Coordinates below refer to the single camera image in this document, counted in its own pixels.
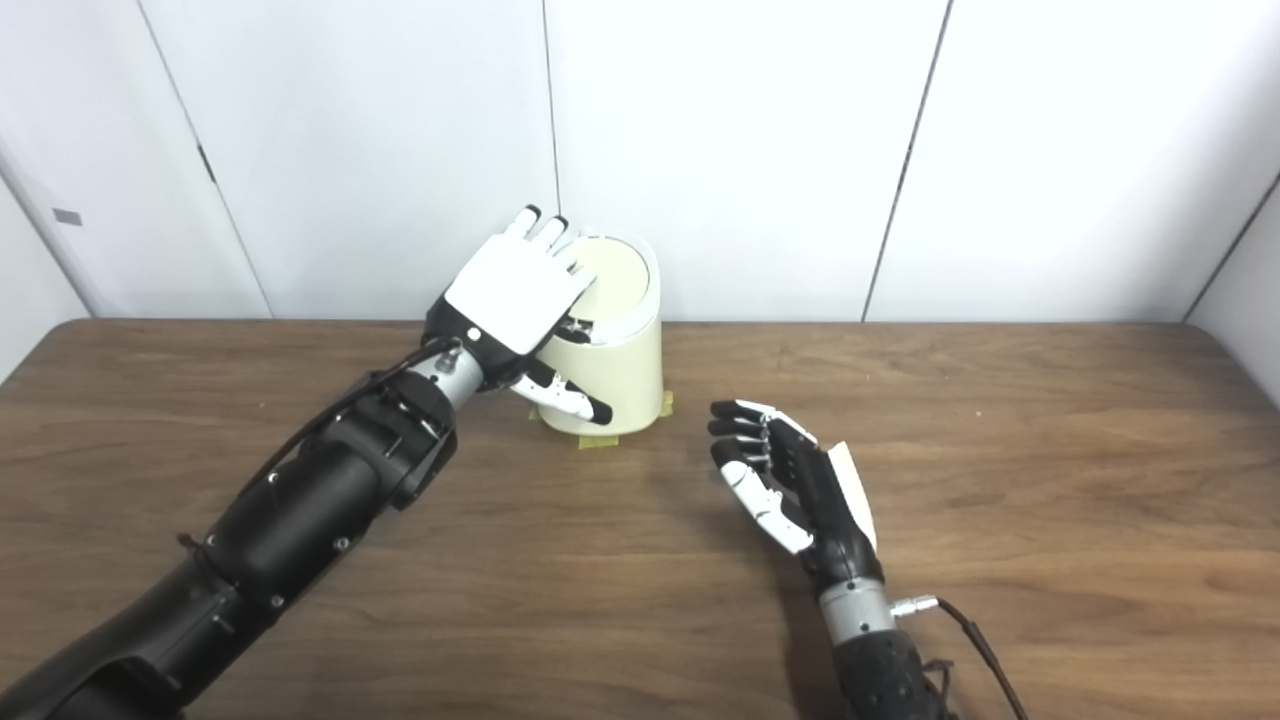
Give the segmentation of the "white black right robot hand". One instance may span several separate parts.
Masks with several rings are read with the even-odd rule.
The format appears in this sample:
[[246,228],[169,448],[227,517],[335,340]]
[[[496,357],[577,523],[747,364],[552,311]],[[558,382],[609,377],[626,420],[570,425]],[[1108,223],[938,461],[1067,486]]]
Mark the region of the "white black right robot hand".
[[799,559],[815,593],[884,582],[870,505],[845,442],[826,448],[764,404],[721,400],[709,410],[721,478],[755,524]]

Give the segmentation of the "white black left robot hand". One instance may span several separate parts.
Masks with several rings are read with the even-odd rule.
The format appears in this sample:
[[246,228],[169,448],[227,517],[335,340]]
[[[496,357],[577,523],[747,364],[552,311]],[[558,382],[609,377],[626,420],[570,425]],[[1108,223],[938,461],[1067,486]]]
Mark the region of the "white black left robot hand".
[[522,208],[431,304],[422,338],[448,348],[415,372],[436,379],[454,411],[475,395],[512,389],[535,405],[607,425],[612,407],[538,356],[596,278],[553,254],[567,220],[540,217],[539,208]]

